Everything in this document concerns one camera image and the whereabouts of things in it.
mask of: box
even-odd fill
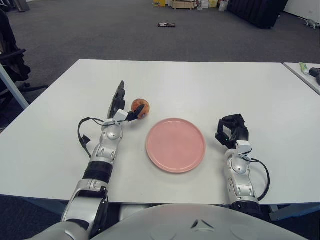
[[[184,1],[173,1],[172,2],[172,8],[173,9],[184,9],[185,8],[185,2]]]
[[[209,8],[216,8],[218,6],[218,0],[209,0]]]
[[[195,3],[192,2],[184,2],[184,8],[185,9],[193,9],[195,7]]]
[[[166,6],[166,0],[153,0],[153,5],[155,7],[165,7]]]

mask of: black chair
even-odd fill
[[[0,10],[0,64],[8,73],[14,83],[26,81],[31,72],[30,67],[25,65],[23,53],[25,49],[19,49],[16,45],[16,39],[12,32],[9,19],[5,12]],[[23,83],[18,86],[21,93],[33,92],[40,89],[47,89],[48,85],[30,87],[30,83]],[[7,89],[7,86],[0,81],[0,111],[3,110],[11,101],[13,95]]]

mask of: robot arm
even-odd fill
[[[224,126],[231,130],[231,137],[224,132]],[[231,207],[236,211],[259,217],[261,215],[259,200],[262,198],[257,197],[250,180],[250,163],[260,163],[260,161],[250,157],[252,148],[249,143],[249,131],[241,114],[220,119],[215,138],[229,149],[224,155],[226,161],[224,175]]]
[[[64,210],[61,222],[34,236],[33,240],[86,240],[105,230],[109,203],[108,186],[118,145],[123,138],[122,124],[125,121],[138,119],[139,113],[145,106],[142,104],[135,111],[125,112],[124,86],[122,81],[117,88],[108,119],[103,124],[98,123],[102,126],[102,134],[92,155],[86,147],[90,139],[85,135],[80,137],[78,134],[82,147],[90,156],[88,167]],[[79,128],[87,120],[97,119],[85,118],[80,122]]]

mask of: apple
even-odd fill
[[[138,115],[138,119],[143,119],[145,116],[147,116],[147,114],[150,111],[149,103],[146,100],[140,99],[140,98],[133,101],[133,103],[131,105],[131,111],[136,110],[141,104],[144,104],[144,108],[142,109],[142,111]]]

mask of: table leg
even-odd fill
[[[275,212],[269,213],[271,221],[279,221],[290,217],[300,217],[320,210],[320,203],[292,204],[280,210],[277,210],[277,205],[275,206],[270,206],[271,211],[275,210]]]
[[[54,214],[61,215],[64,213],[66,205],[53,199],[22,197],[23,200],[34,204],[40,208],[48,210]]]
[[[21,94],[15,83],[12,81],[4,67],[0,63],[0,78],[2,79],[3,83],[6,85],[6,87],[9,89],[9,91],[12,93],[14,98],[17,100],[17,102],[20,104],[20,106],[23,109],[26,109],[29,104],[24,98],[24,96]]]

